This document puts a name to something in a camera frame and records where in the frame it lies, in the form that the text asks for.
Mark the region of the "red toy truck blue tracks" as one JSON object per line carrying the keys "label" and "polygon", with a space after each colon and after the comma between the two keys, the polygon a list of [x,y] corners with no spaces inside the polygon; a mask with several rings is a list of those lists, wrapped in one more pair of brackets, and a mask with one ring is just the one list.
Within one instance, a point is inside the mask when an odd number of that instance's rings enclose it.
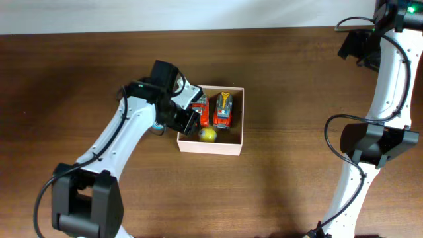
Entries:
{"label": "red toy truck blue tracks", "polygon": [[196,102],[191,104],[191,108],[200,114],[200,125],[202,127],[209,126],[209,99],[203,94]]}

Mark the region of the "red toy truck yellow ladder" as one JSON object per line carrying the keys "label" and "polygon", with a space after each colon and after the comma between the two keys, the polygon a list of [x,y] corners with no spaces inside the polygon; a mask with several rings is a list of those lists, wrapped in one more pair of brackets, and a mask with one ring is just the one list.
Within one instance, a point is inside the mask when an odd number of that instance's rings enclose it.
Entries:
{"label": "red toy truck yellow ladder", "polygon": [[232,124],[233,97],[229,92],[220,92],[217,96],[213,114],[213,126],[220,129],[229,129]]}

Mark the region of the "white cardboard box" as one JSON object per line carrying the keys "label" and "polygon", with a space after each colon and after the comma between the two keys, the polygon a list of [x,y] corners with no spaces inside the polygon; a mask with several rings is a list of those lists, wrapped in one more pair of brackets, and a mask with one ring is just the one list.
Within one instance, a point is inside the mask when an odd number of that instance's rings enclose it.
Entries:
{"label": "white cardboard box", "polygon": [[214,112],[216,98],[220,92],[229,92],[233,96],[232,125],[227,130],[216,128],[217,139],[213,143],[200,142],[198,134],[185,136],[178,132],[176,141],[180,151],[239,156],[243,146],[245,90],[242,87],[211,85],[202,85],[202,88],[203,92],[209,98],[210,110],[212,112]]}

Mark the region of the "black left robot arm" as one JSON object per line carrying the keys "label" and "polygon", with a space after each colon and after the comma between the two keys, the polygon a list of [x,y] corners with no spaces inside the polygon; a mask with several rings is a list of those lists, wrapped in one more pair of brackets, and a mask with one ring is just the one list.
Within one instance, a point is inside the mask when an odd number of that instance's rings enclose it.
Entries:
{"label": "black left robot arm", "polygon": [[189,106],[203,91],[173,64],[121,89],[118,109],[100,137],[72,165],[60,163],[52,183],[52,227],[70,237],[129,237],[122,225],[119,180],[141,137],[154,124],[190,135],[200,115]]}

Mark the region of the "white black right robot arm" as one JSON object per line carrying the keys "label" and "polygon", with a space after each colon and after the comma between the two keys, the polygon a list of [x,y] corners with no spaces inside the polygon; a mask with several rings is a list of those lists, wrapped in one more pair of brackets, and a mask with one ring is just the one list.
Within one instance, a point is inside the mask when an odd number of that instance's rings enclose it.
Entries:
{"label": "white black right robot arm", "polygon": [[338,55],[357,58],[357,65],[378,73],[366,117],[347,115],[340,148],[340,180],[330,208],[307,237],[354,237],[367,192],[387,162],[419,140],[411,127],[412,91],[422,58],[422,2],[377,1],[370,29],[347,29]]}

